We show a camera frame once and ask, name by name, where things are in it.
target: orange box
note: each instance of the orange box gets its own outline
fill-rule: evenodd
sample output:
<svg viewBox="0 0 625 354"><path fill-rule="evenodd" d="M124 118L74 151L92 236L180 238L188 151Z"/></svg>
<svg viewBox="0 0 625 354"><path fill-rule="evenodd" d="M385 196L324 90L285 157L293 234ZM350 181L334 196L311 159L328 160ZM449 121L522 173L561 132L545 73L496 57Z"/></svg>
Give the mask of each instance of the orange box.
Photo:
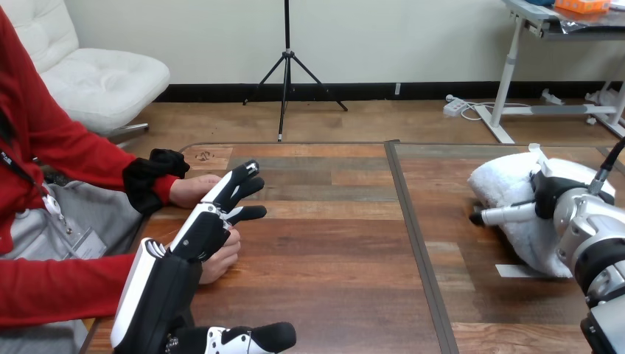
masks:
<svg viewBox="0 0 625 354"><path fill-rule="evenodd" d="M555 6L576 13L606 13L610 0L556 0Z"/></svg>

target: id badge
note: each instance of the id badge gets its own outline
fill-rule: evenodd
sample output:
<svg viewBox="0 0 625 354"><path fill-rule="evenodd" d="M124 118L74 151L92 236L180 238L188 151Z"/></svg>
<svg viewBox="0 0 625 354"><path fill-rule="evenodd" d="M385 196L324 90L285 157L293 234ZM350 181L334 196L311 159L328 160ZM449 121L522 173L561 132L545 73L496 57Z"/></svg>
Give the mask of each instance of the id badge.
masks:
<svg viewBox="0 0 625 354"><path fill-rule="evenodd" d="M74 246L74 251L83 260L92 260L104 255L106 245L95 230L89 227L80 242Z"/></svg>

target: white armchair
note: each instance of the white armchair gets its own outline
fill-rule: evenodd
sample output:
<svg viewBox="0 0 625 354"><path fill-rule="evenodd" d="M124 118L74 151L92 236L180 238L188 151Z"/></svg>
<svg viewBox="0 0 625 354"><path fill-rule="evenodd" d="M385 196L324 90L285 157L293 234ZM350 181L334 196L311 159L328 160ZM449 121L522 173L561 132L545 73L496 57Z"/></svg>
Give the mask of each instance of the white armchair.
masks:
<svg viewBox="0 0 625 354"><path fill-rule="evenodd" d="M63 0L0 0L0 6L70 118L103 136L147 130L147 124L124 125L165 90L165 64L129 52L79 49Z"/></svg>

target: baseboard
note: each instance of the baseboard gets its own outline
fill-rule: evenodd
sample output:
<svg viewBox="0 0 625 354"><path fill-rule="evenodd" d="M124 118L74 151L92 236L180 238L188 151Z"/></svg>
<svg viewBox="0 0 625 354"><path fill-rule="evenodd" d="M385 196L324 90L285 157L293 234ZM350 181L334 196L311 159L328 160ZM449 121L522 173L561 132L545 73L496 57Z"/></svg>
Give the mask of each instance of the baseboard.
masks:
<svg viewBox="0 0 625 354"><path fill-rule="evenodd" d="M508 97L538 98L543 89L560 98L584 98L588 92L594 92L603 86L601 81L518 81L510 85ZM463 82L463 83L402 83L399 94L395 94L395 83L331 83L328 89L338 100L443 100L452 94L464 99L488 99L497 96L499 82ZM325 91L315 84L295 84L289 94L292 101L329 101ZM248 98L256 84L172 84L167 87L156 102L243 102ZM280 101L282 84L263 85L255 101Z"/></svg>

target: red sleeve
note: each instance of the red sleeve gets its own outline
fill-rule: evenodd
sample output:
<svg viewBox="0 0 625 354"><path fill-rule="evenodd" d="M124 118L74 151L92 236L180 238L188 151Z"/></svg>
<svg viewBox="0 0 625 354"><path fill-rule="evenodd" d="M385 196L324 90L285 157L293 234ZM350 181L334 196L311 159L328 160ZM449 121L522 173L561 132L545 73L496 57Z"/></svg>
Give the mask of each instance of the red sleeve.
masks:
<svg viewBox="0 0 625 354"><path fill-rule="evenodd" d="M122 171L135 156L72 121L48 92L1 9L0 25L0 42L5 52L10 53L10 71L20 87L33 156L69 178L110 190L124 190ZM176 179L166 176L156 182L154 190L164 204L169 201L169 189Z"/></svg>
<svg viewBox="0 0 625 354"><path fill-rule="evenodd" d="M114 315L133 259L0 260L0 328Z"/></svg>

